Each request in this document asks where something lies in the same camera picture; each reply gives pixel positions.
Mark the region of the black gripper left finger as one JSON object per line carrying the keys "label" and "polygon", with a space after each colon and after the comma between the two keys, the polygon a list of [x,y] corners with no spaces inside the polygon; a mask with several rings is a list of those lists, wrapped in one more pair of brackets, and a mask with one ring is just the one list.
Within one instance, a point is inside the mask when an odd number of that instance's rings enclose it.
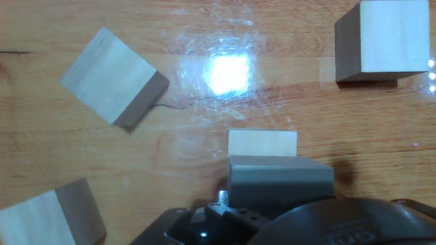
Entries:
{"label": "black gripper left finger", "polygon": [[131,245],[247,244],[270,223],[247,208],[231,208],[228,194],[196,210],[173,208],[163,212]]}

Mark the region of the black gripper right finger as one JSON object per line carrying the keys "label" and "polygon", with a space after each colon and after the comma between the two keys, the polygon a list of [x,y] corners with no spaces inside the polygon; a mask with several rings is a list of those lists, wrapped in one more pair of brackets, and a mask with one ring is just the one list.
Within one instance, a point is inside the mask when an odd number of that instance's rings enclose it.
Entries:
{"label": "black gripper right finger", "polygon": [[414,201],[411,199],[394,199],[392,202],[401,204],[403,206],[407,206],[413,210],[416,210],[418,212],[421,212],[427,216],[430,216],[433,219],[436,219],[436,208],[432,206],[428,206],[424,203],[421,203],[419,201]]}

